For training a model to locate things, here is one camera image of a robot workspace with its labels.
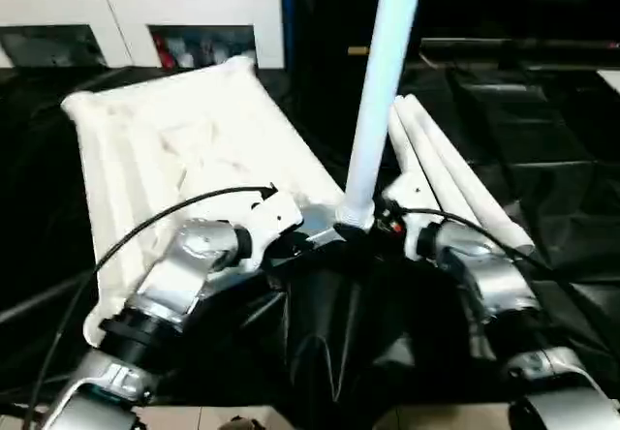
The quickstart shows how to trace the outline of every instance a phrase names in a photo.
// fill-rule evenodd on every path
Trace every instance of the white foam tube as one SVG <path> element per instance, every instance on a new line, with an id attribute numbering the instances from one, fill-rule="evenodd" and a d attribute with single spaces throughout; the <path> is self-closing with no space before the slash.
<path id="1" fill-rule="evenodd" d="M 414 151 L 413 146 L 407 138 L 407 133 L 403 128 L 396 108 L 392 106 L 389 110 L 389 122 L 387 124 L 387 132 L 389 133 L 389 140 L 394 152 L 396 153 L 396 159 L 398 165 L 402 170 L 402 175 L 399 178 L 403 181 L 404 176 L 407 175 L 406 183 L 408 183 L 409 194 L 406 199 L 402 199 L 401 205 L 407 207 L 428 207 L 431 209 L 439 209 L 439 204 L 435 199 L 433 190 L 424 175 L 421 165 L 419 164 L 418 156 Z"/>
<path id="2" fill-rule="evenodd" d="M 388 115 L 407 53 L 418 0 L 379 0 L 357 116 L 347 190 L 336 219 L 369 230 L 372 200 L 386 145 Z"/>
<path id="3" fill-rule="evenodd" d="M 482 226 L 509 246 L 527 254 L 531 253 L 534 250 L 534 242 L 530 236 L 519 224 L 511 220 L 502 206 L 493 198 L 418 98 L 409 95 L 406 103 L 407 109 L 414 113 Z"/>
<path id="4" fill-rule="evenodd" d="M 419 124 L 416 112 L 408 106 L 406 100 L 401 96 L 396 98 L 394 105 L 407 137 L 424 169 L 426 178 L 428 178 L 430 186 L 433 188 L 442 208 L 447 212 L 459 215 L 477 224 L 478 219 L 476 215 L 461 194 L 456 183 L 454 183 L 444 163 L 435 152 L 432 143 Z"/>

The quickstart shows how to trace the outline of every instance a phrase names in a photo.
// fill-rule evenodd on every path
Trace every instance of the black table surface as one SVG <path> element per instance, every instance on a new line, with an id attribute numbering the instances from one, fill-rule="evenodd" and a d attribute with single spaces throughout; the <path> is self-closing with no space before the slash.
<path id="1" fill-rule="evenodd" d="M 291 82 L 259 71 L 265 89 L 344 186 L 360 72 Z M 159 69 L 0 72 L 4 287 L 0 319 L 19 302 L 93 263 L 74 125 L 59 103 L 164 77 Z M 582 361 L 620 397 L 620 97 L 592 72 L 410 70 L 415 93 L 554 271 L 529 272 L 544 307 Z M 386 149 L 379 185 L 398 174 Z M 285 265 L 227 293 L 188 333 L 158 403 L 268 404 L 303 428 L 346 419 L 369 426 L 416 402 L 510 397 L 489 357 L 473 357 L 450 277 L 402 259 L 327 247 L 331 261 Z M 86 350 L 79 305 L 52 367 L 50 399 Z M 68 297 L 0 322 L 0 399 L 27 396 Z"/>

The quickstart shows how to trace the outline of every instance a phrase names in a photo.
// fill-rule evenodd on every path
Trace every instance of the black cable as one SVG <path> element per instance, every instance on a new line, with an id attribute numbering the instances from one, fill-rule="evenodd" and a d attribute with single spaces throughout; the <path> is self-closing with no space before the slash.
<path id="1" fill-rule="evenodd" d="M 35 415 L 35 408 L 36 408 L 36 406 L 38 404 L 38 401 L 39 401 L 39 394 L 41 393 L 41 388 L 42 388 L 43 383 L 44 383 L 44 381 L 46 379 L 47 371 L 49 369 L 49 366 L 51 365 L 51 362 L 53 360 L 54 354 L 56 353 L 56 350 L 58 349 L 58 344 L 60 343 L 62 335 L 65 332 L 65 329 L 67 328 L 67 325 L 69 323 L 71 315 L 73 314 L 74 310 L 78 306 L 79 299 L 84 294 L 84 291 L 88 287 L 89 282 L 93 278 L 95 278 L 97 276 L 97 273 L 99 272 L 99 270 L 101 270 L 101 268 L 123 246 L 125 246 L 132 238 L 134 238 L 134 236 L 139 234 L 144 229 L 150 227 L 154 223 L 162 220 L 164 217 L 167 217 L 167 216 L 171 215 L 173 212 L 176 212 L 179 209 L 187 207 L 188 205 L 194 204 L 194 203 L 199 202 L 201 200 L 208 200 L 210 198 L 215 198 L 215 197 L 221 196 L 221 195 L 227 195 L 227 194 L 232 194 L 232 193 L 245 193 L 245 192 L 260 192 L 261 194 L 263 194 L 263 197 L 266 197 L 266 196 L 269 196 L 270 194 L 272 194 L 274 192 L 274 189 L 273 188 L 266 188 L 264 186 L 240 186 L 240 187 L 226 188 L 226 189 L 223 189 L 223 190 L 217 190 L 217 191 L 211 191 L 211 192 L 208 192 L 208 193 L 203 193 L 201 195 L 195 196 L 193 198 L 190 198 L 188 200 L 185 200 L 183 202 L 175 204 L 175 205 L 173 205 L 173 206 L 171 206 L 171 207 L 169 207 L 169 208 L 167 208 L 167 209 L 165 209 L 165 210 L 155 214 L 153 217 L 150 217 L 150 218 L 146 219 L 144 222 L 142 222 L 141 224 L 136 226 L 133 230 L 129 231 L 125 236 L 123 236 L 111 248 L 109 248 L 109 250 L 95 264 L 95 266 L 93 267 L 92 271 L 86 273 L 84 275 L 84 277 L 82 278 L 82 280 L 80 281 L 79 285 L 77 286 L 77 290 L 76 290 L 76 293 L 74 294 L 74 297 L 71 299 L 71 301 L 69 303 L 69 306 L 67 307 L 67 310 L 63 314 L 63 317 L 60 320 L 60 323 L 58 324 L 58 327 L 56 328 L 56 332 L 54 334 L 54 338 L 53 338 L 53 340 L 51 342 L 51 345 L 49 347 L 49 351 L 46 354 L 46 357 L 45 357 L 45 359 L 43 361 L 43 364 L 41 366 L 41 369 L 39 371 L 39 375 L 37 377 L 37 380 L 35 381 L 35 384 L 34 384 L 34 387 L 33 387 L 33 390 L 32 390 L 32 395 L 30 397 L 30 402 L 28 403 L 28 411 L 26 413 L 25 419 L 23 420 L 23 424 L 21 426 L 22 430 L 30 430 L 30 424 L 33 421 L 33 417 Z"/>
<path id="2" fill-rule="evenodd" d="M 0 403 L 0 415 L 6 415 L 15 418 L 25 418 L 26 413 L 27 409 L 22 406 L 18 406 L 17 404 Z M 42 417 L 42 413 L 34 412 L 33 414 L 33 420 L 35 422 L 40 422 Z"/>
<path id="3" fill-rule="evenodd" d="M 495 237 L 490 231 L 484 229 L 480 225 L 475 224 L 474 222 L 471 222 L 471 221 L 461 217 L 460 215 L 452 214 L 450 212 L 445 212 L 443 210 L 435 210 L 435 209 L 422 209 L 422 208 L 420 208 L 420 209 L 418 209 L 418 208 L 407 209 L 407 208 L 399 208 L 398 210 L 402 214 L 437 215 L 439 217 L 444 217 L 445 219 L 452 220 L 452 221 L 457 222 L 459 224 L 462 224 L 465 227 L 468 227 L 468 228 L 470 228 L 470 229 L 472 229 L 474 231 L 477 231 L 481 235 L 483 235 L 486 238 L 488 238 L 498 248 L 500 248 L 502 251 L 504 251 L 507 254 L 507 256 L 509 258 L 511 258 L 513 261 L 515 261 L 517 259 L 523 259 L 524 261 L 530 263 L 534 268 L 537 268 L 538 270 L 542 270 L 542 271 L 549 271 L 550 270 L 549 267 L 547 267 L 543 263 L 537 261 L 534 258 L 531 258 L 527 254 L 522 253 L 521 251 L 519 251 L 517 249 L 514 249 L 513 247 L 509 246 L 508 244 L 503 243 L 497 237 Z"/>
<path id="4" fill-rule="evenodd" d="M 22 315 L 27 314 L 34 309 L 39 309 L 44 304 L 56 299 L 59 296 L 62 296 L 74 288 L 84 276 L 85 272 L 79 273 L 79 275 L 74 276 L 58 285 L 54 285 L 44 292 L 39 292 L 25 301 L 21 301 L 17 304 L 17 306 L 13 306 L 6 311 L 0 312 L 0 324 L 14 321 Z"/>
<path id="5" fill-rule="evenodd" d="M 59 384 L 71 378 L 71 374 L 60 374 L 46 377 L 44 384 Z M 0 391 L 0 403 L 20 403 L 28 401 L 32 394 L 32 384 L 24 384 Z"/>

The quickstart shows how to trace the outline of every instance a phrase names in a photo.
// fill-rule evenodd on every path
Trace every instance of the white cabinet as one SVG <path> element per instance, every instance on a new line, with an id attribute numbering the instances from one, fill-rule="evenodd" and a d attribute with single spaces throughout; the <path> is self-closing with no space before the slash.
<path id="1" fill-rule="evenodd" d="M 0 67 L 198 67 L 238 53 L 284 67 L 280 0 L 0 0 Z"/>
<path id="2" fill-rule="evenodd" d="M 284 67 L 280 0 L 109 0 L 138 66 L 160 66 L 163 41 L 182 40 L 196 65 L 256 52 L 261 68 Z"/>
<path id="3" fill-rule="evenodd" d="M 131 65 L 108 0 L 0 0 L 0 67 L 68 65 L 68 57 Z"/>

